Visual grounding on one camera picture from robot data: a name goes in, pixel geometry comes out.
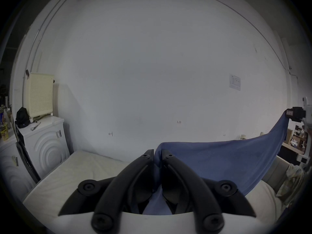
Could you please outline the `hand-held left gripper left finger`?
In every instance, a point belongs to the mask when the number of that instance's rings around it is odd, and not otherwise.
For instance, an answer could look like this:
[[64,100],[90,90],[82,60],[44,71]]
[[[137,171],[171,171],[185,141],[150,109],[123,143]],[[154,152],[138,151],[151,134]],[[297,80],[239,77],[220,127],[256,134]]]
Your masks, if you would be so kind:
[[88,226],[99,234],[116,234],[121,213],[141,213],[153,193],[154,150],[147,150],[117,176],[79,183],[62,206],[58,216],[91,213]]

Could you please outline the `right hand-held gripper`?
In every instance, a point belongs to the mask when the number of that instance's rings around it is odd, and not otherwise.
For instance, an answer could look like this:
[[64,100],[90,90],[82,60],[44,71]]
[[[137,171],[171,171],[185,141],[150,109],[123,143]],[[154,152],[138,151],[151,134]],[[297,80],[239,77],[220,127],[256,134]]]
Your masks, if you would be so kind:
[[297,161],[300,164],[308,164],[310,161],[311,153],[311,133],[308,130],[312,128],[312,105],[308,104],[307,97],[302,98],[303,107],[293,107],[286,110],[286,117],[288,119],[293,119],[294,116],[297,122],[303,122],[304,131],[308,134],[307,143],[304,154],[298,154]]

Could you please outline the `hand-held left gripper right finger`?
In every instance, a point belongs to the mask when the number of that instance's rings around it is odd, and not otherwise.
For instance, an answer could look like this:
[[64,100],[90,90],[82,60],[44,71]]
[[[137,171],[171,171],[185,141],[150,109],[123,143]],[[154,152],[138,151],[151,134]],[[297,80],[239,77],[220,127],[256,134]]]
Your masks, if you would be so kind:
[[223,213],[256,218],[234,182],[202,178],[169,150],[161,153],[163,197],[173,214],[194,213],[197,233],[220,233],[226,223]]

